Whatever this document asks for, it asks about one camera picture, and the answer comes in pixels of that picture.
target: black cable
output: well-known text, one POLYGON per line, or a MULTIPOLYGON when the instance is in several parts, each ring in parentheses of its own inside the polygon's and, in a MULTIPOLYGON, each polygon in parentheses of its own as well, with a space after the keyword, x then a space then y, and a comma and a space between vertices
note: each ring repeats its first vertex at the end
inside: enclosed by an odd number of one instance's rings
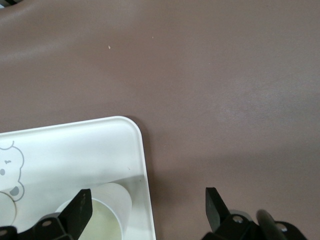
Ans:
POLYGON ((259 210, 256 213, 256 219, 266 240, 287 240, 285 235, 277 227, 273 217, 266 210, 259 210))

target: cup rim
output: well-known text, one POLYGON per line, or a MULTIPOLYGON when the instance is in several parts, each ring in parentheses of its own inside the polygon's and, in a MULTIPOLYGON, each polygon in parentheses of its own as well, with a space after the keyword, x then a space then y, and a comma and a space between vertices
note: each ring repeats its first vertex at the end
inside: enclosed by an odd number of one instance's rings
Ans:
MULTIPOLYGON (((106 208, 108 208, 108 209, 112 212, 112 214, 115 216, 115 218, 116 218, 116 220, 117 220, 117 222, 118 222, 118 224, 119 224, 119 227, 120 227, 121 240, 124 240, 124 227, 123 227, 123 224, 121 223, 121 221, 120 221, 120 219, 119 219, 119 216, 115 213, 115 211, 114 211, 111 207, 109 207, 109 206, 108 206, 105 202, 103 202, 102 200, 97 199, 97 198, 95 198, 95 197, 91 197, 91 201, 92 201, 92 200, 95 200, 95 201, 97 201, 98 203, 101 203, 102 205, 104 205, 106 208)), ((56 212, 56 213, 62 212, 62 211, 65 209, 65 207, 66 207, 71 201, 72 201, 72 199, 69 199, 69 200, 65 201, 64 203, 62 203, 62 204, 55 210, 55 212, 56 212)))

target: screw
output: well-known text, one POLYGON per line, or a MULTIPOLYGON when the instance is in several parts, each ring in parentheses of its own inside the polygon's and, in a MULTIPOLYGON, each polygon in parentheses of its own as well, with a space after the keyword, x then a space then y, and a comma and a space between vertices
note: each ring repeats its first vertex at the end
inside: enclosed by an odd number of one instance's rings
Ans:
POLYGON ((232 219, 238 224, 242 224, 244 222, 244 219, 240 216, 234 216, 232 219))
POLYGON ((52 221, 48 220, 48 221, 44 221, 42 223, 42 227, 48 227, 50 224, 52 224, 52 221))
POLYGON ((1 230, 0 231, 0 236, 4 236, 4 235, 6 235, 8 233, 8 230, 1 230))
POLYGON ((288 231, 287 227, 286 227, 285 225, 283 225, 282 223, 277 223, 276 226, 277 226, 278 229, 281 230, 282 232, 288 231))

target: cartoon bear print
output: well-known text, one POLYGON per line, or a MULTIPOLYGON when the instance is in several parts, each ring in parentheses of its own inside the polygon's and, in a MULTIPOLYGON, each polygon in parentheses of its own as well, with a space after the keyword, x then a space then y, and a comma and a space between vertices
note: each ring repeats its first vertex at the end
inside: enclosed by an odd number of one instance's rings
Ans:
POLYGON ((13 141, 10 147, 0 147, 0 192, 6 193, 17 202, 25 194, 25 187, 20 182, 25 158, 14 144, 13 141))

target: white tray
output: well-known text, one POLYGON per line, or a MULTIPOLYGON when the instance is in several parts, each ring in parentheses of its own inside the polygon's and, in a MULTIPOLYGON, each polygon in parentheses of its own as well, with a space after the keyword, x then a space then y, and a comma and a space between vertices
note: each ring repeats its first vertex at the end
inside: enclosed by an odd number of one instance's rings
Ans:
POLYGON ((18 232, 80 189, 115 182, 132 198, 125 239, 156 239, 142 136, 132 120, 114 116, 1 133, 0 148, 0 192, 15 201, 18 232))

